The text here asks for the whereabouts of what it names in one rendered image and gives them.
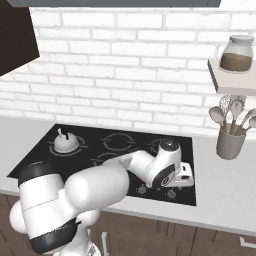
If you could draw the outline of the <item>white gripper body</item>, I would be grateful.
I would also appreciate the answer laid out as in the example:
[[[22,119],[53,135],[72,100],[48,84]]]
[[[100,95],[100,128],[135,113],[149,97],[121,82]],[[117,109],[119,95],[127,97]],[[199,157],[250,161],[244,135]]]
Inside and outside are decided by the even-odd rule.
[[[179,186],[191,187],[194,185],[192,168],[189,163],[181,163],[181,168],[176,174],[176,182]]]

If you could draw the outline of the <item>grey utensil pot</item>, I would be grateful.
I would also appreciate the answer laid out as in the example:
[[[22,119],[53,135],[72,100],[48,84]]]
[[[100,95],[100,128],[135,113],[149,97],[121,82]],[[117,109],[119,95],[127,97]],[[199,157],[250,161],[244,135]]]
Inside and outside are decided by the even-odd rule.
[[[237,136],[231,135],[230,128],[231,124],[228,123],[226,126],[226,131],[223,131],[223,129],[219,130],[216,144],[217,155],[225,160],[233,160],[240,154],[246,138],[245,132],[242,132],[241,135]]]

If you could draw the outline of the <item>brown cupboard door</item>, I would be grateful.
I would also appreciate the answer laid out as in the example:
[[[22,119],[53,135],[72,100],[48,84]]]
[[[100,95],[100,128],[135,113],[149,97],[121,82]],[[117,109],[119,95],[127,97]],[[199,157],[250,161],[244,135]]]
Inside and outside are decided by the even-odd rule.
[[[108,233],[110,256],[171,256],[168,224],[147,218],[102,212],[89,227],[103,256],[102,232]]]
[[[210,246],[215,238],[214,230],[175,224],[173,228],[172,238],[176,248],[175,256],[202,256],[208,246]]]

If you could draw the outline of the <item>brown drawer front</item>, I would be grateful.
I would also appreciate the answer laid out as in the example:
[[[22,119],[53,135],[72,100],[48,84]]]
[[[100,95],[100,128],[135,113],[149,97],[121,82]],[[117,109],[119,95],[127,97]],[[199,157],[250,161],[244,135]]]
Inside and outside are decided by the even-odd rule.
[[[217,231],[213,240],[214,256],[256,256],[256,249],[240,246],[239,237],[256,244],[256,236]]]

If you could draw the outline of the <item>black hob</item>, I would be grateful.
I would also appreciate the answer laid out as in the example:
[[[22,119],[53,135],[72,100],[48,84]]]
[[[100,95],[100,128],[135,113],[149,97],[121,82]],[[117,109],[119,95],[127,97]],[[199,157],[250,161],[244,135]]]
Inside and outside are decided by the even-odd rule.
[[[30,164],[42,160],[51,160],[61,177],[67,179],[77,171],[101,165],[108,159],[137,150],[144,150],[150,155],[155,156],[159,144],[166,138],[162,134],[66,125],[64,128],[77,137],[79,147],[69,154],[60,154],[54,150],[54,140],[58,135],[60,127],[59,124],[54,125],[8,176],[17,179],[21,170]],[[190,137],[173,135],[169,138],[181,146],[181,162],[190,164],[194,177],[192,139]],[[195,185],[191,187],[179,186],[176,182],[176,174],[177,172],[173,179],[165,181],[166,185],[164,187],[158,189],[148,188],[142,180],[134,174],[130,174],[128,195],[194,206],[196,204]],[[140,186],[147,187],[145,195],[138,193],[137,189]],[[176,192],[175,199],[167,197],[169,189],[173,189]]]

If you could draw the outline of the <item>white kettle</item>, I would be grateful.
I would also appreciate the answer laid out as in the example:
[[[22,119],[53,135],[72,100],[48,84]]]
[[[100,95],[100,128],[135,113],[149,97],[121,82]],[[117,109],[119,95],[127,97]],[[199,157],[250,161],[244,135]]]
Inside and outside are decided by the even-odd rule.
[[[65,128],[58,129],[58,136],[54,140],[54,150],[58,153],[66,154],[79,147],[77,137],[69,133]]]

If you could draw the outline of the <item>glass jar with brown contents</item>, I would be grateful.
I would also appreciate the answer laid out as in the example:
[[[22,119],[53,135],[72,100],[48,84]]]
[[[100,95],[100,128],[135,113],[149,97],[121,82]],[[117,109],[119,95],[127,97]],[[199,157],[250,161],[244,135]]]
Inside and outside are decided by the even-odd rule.
[[[231,35],[220,58],[220,68],[229,72],[248,72],[253,62],[253,41],[253,36]]]

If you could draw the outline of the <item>grey range hood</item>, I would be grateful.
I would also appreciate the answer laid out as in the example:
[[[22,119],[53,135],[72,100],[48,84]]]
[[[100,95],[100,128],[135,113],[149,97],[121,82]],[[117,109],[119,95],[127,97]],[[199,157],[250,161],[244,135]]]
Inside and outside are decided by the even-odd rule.
[[[218,8],[222,0],[6,0],[13,7]]]

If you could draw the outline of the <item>beige wall shelf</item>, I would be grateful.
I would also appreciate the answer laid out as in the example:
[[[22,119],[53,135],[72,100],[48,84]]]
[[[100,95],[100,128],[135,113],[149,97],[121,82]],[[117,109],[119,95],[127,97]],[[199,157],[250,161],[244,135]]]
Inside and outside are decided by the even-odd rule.
[[[256,63],[245,73],[222,70],[216,59],[209,59],[207,65],[218,94],[256,96]]]

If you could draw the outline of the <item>dark wall cupboard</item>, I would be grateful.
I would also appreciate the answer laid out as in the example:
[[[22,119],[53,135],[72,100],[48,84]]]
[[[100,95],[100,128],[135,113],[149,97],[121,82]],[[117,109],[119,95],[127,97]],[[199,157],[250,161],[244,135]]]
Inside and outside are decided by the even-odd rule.
[[[0,77],[39,57],[29,9],[0,0]]]

